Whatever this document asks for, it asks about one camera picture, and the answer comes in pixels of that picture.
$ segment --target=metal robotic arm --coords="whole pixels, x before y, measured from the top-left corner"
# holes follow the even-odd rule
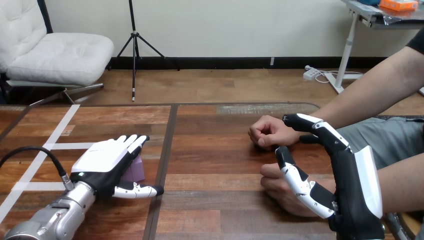
[[[289,149],[279,147],[275,151],[278,165],[297,198],[318,216],[328,219],[330,229],[341,240],[384,239],[380,221],[383,203],[371,147],[353,153],[334,128],[316,117],[288,114],[283,121],[296,131],[312,133],[301,136],[300,142],[322,144],[330,156],[334,174],[333,194],[317,182],[309,181]]]
[[[97,201],[162,195],[162,186],[120,180],[148,140],[148,136],[131,135],[93,144],[72,166],[70,178],[67,174],[62,177],[65,192],[30,220],[17,224],[3,239],[71,240]]]

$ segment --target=white robotic hand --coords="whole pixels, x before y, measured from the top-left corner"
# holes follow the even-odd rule
[[[300,137],[301,143],[319,143],[330,156],[335,193],[317,182],[295,163],[289,149],[276,151],[278,165],[297,198],[323,219],[341,240],[384,239],[380,218],[383,203],[379,178],[370,146],[353,153],[349,143],[327,122],[304,114],[287,114],[286,126],[311,135]]]
[[[120,136],[93,144],[72,166],[72,182],[85,182],[98,199],[149,198],[164,193],[162,186],[138,186],[135,182],[121,181],[124,172],[140,154],[149,136]]]

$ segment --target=wooden tabletop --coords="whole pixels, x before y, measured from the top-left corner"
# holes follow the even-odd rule
[[[262,115],[281,118],[316,110],[306,103],[23,108],[0,117],[0,157],[18,147],[48,145],[69,173],[91,143],[121,135],[150,136],[141,153],[143,182],[161,184],[165,193],[94,204],[76,240],[336,239],[326,221],[292,216],[263,192],[260,167],[276,163],[275,155],[258,151],[247,135]],[[298,144],[291,150],[308,174],[331,176],[322,147]],[[38,154],[20,153],[0,168],[0,235],[62,192],[54,165],[48,159],[36,165]],[[25,187],[17,183],[26,179]]]

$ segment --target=power strip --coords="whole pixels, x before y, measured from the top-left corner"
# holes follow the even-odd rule
[[[318,69],[311,67],[303,74],[303,78],[306,80],[315,80],[315,78],[320,75],[320,73],[321,72]]]

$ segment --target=forearm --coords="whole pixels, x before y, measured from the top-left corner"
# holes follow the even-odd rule
[[[409,47],[387,58],[312,116],[335,129],[374,117],[424,86],[424,55]]]
[[[384,213],[424,210],[424,153],[378,170]],[[336,191],[332,179],[316,179],[329,191]]]

